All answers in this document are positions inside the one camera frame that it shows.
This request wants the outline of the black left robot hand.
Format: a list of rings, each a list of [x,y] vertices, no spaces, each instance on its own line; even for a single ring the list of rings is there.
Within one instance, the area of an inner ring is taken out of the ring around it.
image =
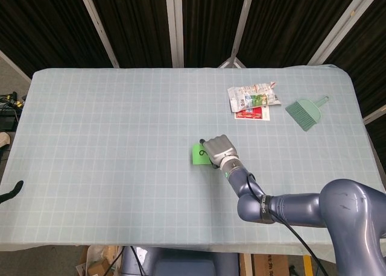
[[[18,181],[14,186],[13,190],[8,193],[2,194],[0,196],[0,203],[6,202],[12,198],[14,198],[22,189],[24,182],[22,180]]]

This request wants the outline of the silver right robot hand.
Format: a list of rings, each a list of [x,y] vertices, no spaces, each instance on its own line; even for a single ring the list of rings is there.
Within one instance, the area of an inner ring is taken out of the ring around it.
[[[236,148],[225,134],[209,140],[200,139],[200,144],[214,169],[221,168],[225,158],[239,158]]]

